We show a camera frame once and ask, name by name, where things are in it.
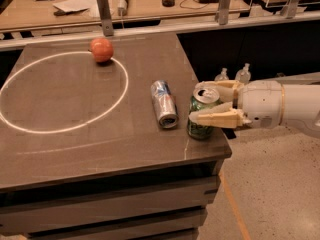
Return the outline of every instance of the paper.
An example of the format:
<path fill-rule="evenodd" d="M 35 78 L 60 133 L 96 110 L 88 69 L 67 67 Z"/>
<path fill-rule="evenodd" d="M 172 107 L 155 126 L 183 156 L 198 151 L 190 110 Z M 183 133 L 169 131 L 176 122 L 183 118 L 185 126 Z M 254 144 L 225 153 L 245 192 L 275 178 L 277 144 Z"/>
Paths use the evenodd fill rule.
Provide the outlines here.
<path fill-rule="evenodd" d="M 59 3 L 53 3 L 53 6 L 64 12 L 77 12 L 89 9 L 96 3 L 97 0 L 67 0 Z"/>

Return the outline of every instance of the floor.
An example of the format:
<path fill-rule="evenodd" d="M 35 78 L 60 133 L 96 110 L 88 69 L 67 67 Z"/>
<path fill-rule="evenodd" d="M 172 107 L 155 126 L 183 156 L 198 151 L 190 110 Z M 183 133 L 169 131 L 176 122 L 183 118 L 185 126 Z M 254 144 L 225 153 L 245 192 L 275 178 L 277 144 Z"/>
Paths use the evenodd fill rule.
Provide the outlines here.
<path fill-rule="evenodd" d="M 320 139 L 285 127 L 236 135 L 197 240 L 320 239 Z"/>

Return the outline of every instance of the crushed can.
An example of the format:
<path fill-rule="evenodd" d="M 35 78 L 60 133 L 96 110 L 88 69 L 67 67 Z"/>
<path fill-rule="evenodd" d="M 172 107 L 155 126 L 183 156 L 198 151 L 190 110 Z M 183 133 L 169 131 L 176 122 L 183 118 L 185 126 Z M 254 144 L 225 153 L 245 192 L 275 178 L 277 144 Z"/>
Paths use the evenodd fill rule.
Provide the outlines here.
<path fill-rule="evenodd" d="M 179 117 L 168 83 L 164 80 L 155 81 L 151 85 L 151 96 L 159 125 L 162 128 L 172 128 L 176 126 Z"/>

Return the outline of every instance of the green can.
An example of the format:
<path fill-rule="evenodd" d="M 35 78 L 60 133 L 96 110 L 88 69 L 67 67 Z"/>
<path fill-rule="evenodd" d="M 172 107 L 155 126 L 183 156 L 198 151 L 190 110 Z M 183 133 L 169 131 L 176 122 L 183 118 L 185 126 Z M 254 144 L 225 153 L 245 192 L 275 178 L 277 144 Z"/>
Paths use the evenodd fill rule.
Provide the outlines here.
<path fill-rule="evenodd" d="M 199 111 L 205 108 L 213 108 L 221 104 L 219 92 L 213 88 L 200 87 L 195 88 L 190 99 L 189 114 L 193 111 Z M 213 126 L 203 126 L 188 119 L 188 134 L 195 139 L 203 140 L 211 136 Z"/>

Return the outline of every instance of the soda can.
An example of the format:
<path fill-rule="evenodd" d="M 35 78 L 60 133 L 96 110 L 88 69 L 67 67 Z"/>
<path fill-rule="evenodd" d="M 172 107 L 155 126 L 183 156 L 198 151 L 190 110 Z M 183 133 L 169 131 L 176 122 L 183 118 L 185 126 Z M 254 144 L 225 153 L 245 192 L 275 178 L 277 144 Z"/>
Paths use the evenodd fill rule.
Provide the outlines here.
<path fill-rule="evenodd" d="M 213 108 L 221 103 L 219 99 L 219 92 L 215 89 L 206 87 L 195 88 L 190 100 L 189 113 L 205 108 Z M 192 138 L 201 140 L 209 138 L 214 127 L 199 125 L 188 119 L 187 129 L 188 134 Z"/>
<path fill-rule="evenodd" d="M 164 80 L 155 81 L 151 85 L 151 96 L 159 125 L 162 128 L 176 126 L 179 117 L 168 83 Z"/>

